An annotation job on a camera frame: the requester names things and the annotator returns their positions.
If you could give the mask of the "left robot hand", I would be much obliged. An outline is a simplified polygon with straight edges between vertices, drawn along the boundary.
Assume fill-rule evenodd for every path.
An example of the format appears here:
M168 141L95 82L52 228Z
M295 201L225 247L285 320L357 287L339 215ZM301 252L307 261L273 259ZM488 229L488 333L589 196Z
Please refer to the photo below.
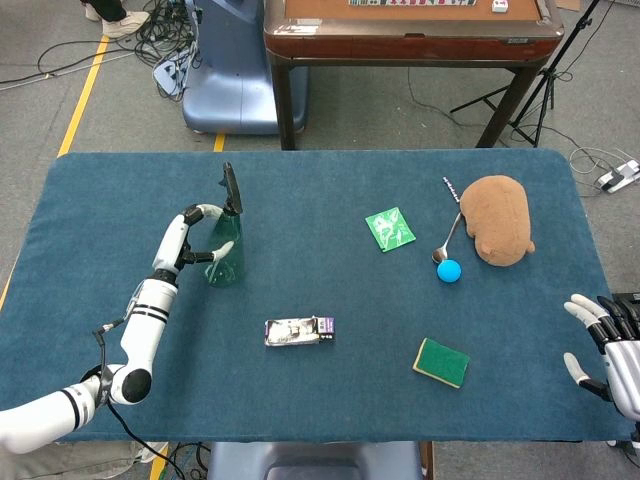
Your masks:
M152 263L154 271L163 270L177 275L185 264L216 263L225 258L235 242L228 241L208 252L193 252L188 245L190 228L206 217L219 220L224 210L212 204L194 204L176 215L167 227Z

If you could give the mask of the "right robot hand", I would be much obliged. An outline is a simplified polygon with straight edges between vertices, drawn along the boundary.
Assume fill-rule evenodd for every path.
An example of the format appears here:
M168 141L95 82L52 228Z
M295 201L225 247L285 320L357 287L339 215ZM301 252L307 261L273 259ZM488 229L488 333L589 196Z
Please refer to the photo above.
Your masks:
M563 354L569 375L581 388L614 404L625 418L639 421L639 314L625 299L599 296L592 301L578 293L563 304L580 321L594 341L603 361L607 381L594 380L576 356Z

